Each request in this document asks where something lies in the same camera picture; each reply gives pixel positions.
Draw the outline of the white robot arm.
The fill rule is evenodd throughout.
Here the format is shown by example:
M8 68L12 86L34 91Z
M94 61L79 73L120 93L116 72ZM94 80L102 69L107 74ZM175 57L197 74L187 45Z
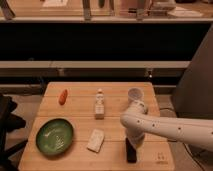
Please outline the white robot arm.
M213 120L157 117L145 114L145 109L142 101L135 100L120 117L134 149L149 133L213 152Z

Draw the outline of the grey robot base panel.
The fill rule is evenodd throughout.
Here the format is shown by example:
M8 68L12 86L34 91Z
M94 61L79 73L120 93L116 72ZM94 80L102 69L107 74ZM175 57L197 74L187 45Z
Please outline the grey robot base panel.
M179 117L213 119L213 24L175 88L171 102Z

